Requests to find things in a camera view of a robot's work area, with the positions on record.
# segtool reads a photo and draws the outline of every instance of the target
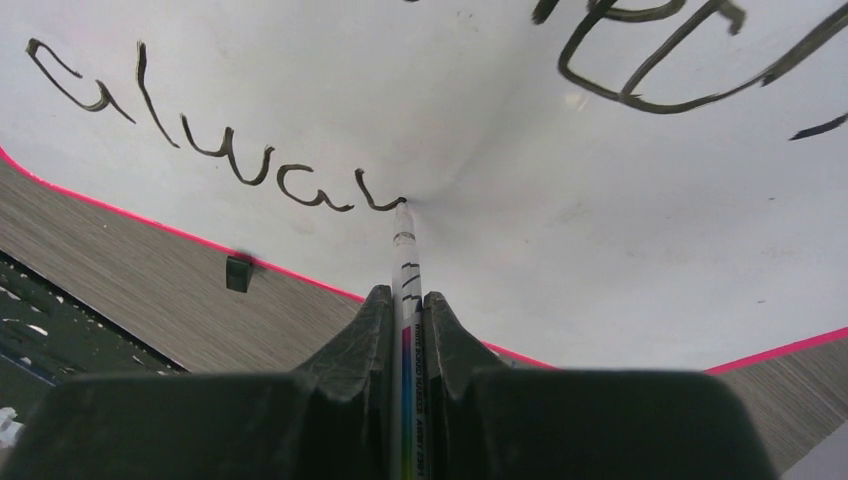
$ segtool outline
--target marker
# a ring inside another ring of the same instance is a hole
[[[392,368],[391,464],[393,480],[429,478],[427,405],[424,396],[424,331],[421,275],[415,229],[407,204],[395,207],[392,303],[395,314]]]

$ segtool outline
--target gray wood grain surface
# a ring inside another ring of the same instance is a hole
[[[195,372],[286,370],[357,305],[257,272],[224,288],[224,254],[36,185],[0,162],[0,250]],[[778,471],[848,420],[848,340],[722,378],[745,401]]]

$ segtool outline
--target white paint stain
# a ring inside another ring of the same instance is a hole
[[[43,329],[43,328],[39,327],[38,325],[30,325],[30,324],[27,324],[27,327],[29,327],[29,328],[31,328],[31,329],[33,329],[33,330],[35,330],[36,332],[38,332],[38,333],[40,333],[40,334],[44,335],[45,337],[47,336],[47,330],[45,330],[45,329]]]

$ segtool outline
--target whiteboard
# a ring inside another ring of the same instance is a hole
[[[405,197],[424,290],[554,365],[846,327],[848,4],[613,3],[3,0],[0,146],[356,295]]]

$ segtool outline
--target pink edge of whiteboard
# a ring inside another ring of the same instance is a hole
[[[237,251],[235,251],[231,248],[225,247],[223,245],[219,245],[217,243],[210,242],[209,240],[206,240],[205,238],[200,238],[196,235],[192,235],[190,233],[183,232],[182,230],[178,230],[174,227],[159,223],[155,220],[151,220],[151,219],[143,217],[141,215],[137,215],[133,212],[124,210],[123,208],[116,207],[114,205],[110,205],[110,204],[105,203],[105,202],[101,202],[100,200],[96,200],[94,198],[88,197],[88,196],[83,195],[81,193],[77,193],[77,192],[68,190],[67,188],[61,187],[61,186],[56,185],[54,183],[50,183],[50,182],[36,176],[35,174],[30,172],[29,170],[25,169],[18,162],[12,160],[12,157],[10,157],[6,153],[6,151],[3,150],[2,146],[0,146],[0,159],[5,160],[9,165],[12,166],[12,168],[17,170],[18,172],[20,172],[24,176],[30,178],[35,183],[42,185],[42,186],[45,186],[45,187],[47,187],[50,190],[53,190],[55,192],[59,192],[63,195],[67,195],[71,198],[81,200],[85,203],[95,205],[97,207],[103,208],[103,209],[108,210],[110,212],[114,212],[114,213],[123,215],[125,217],[131,218],[133,220],[136,220],[138,222],[150,225],[152,227],[156,227],[160,230],[164,230],[168,233],[172,233],[174,235],[177,235],[178,237],[186,238],[186,239],[191,240],[193,242],[197,242],[197,243],[199,243],[199,244],[201,244],[205,247],[212,248],[214,250],[218,250],[220,252],[226,253],[227,255],[240,255],[241,254],[241,252],[237,252]],[[259,259],[253,259],[253,262],[256,263],[257,265],[263,267],[263,268],[267,268],[269,270],[273,270],[273,271],[282,273],[283,275],[288,275],[292,278],[295,278],[295,279],[300,280],[302,282],[306,282],[310,285],[315,285],[316,287],[319,287],[319,288],[323,288],[323,289],[328,290],[330,292],[333,292],[337,295],[341,295],[343,297],[347,297],[347,298],[350,298],[352,300],[356,300],[357,302],[362,302],[362,301],[365,300],[364,297],[362,297],[360,295],[356,295],[354,293],[342,290],[338,287],[334,287],[332,285],[329,285],[329,284],[326,284],[326,283],[323,283],[323,282],[319,282],[318,280],[314,280],[314,279],[309,278],[305,275],[301,275],[297,272],[293,272],[291,270],[285,269],[285,268],[280,267],[278,265],[274,265],[274,264],[271,264],[271,263],[268,263],[268,262],[265,262],[265,261],[262,261],[262,260],[259,260]],[[812,348],[812,347],[815,347],[815,346],[818,346],[818,345],[823,345],[825,343],[833,342],[833,341],[840,340],[840,339],[843,339],[843,338],[848,338],[848,327],[840,328],[840,329],[834,330],[832,332],[823,333],[821,335],[817,335],[815,337],[810,337],[810,338],[807,338],[807,339],[804,339],[804,340],[799,340],[797,342],[793,342],[793,343],[790,343],[788,345],[784,345],[782,347],[777,347],[777,348],[774,348],[774,349],[771,349],[771,350],[767,350],[765,352],[761,352],[761,353],[758,353],[758,354],[755,354],[755,355],[751,355],[749,357],[740,358],[739,360],[734,360],[732,362],[725,363],[723,365],[718,365],[716,367],[709,368],[709,369],[706,370],[706,372],[713,374],[713,375],[718,375],[718,374],[721,374],[721,373],[729,372],[731,370],[736,370],[738,368],[747,367],[747,366],[753,365],[755,363],[763,362],[765,360],[770,360],[772,358],[782,357],[784,355],[789,355],[790,353],[795,353],[795,352],[798,352],[798,351],[801,351],[801,350]],[[509,356],[514,360],[518,360],[520,362],[524,362],[524,363],[527,363],[529,365],[533,365],[535,367],[540,367],[540,368],[551,368],[551,369],[556,368],[553,365],[548,365],[547,363],[540,362],[538,360],[527,357],[525,355],[521,355],[519,353],[515,353],[515,352],[507,350],[503,347],[499,347],[497,345],[494,345],[494,344],[491,344],[491,343],[488,343],[488,342],[485,342],[485,341],[482,342],[482,343],[484,345],[486,345],[492,351],[494,351],[498,354],[501,354],[501,355]]]

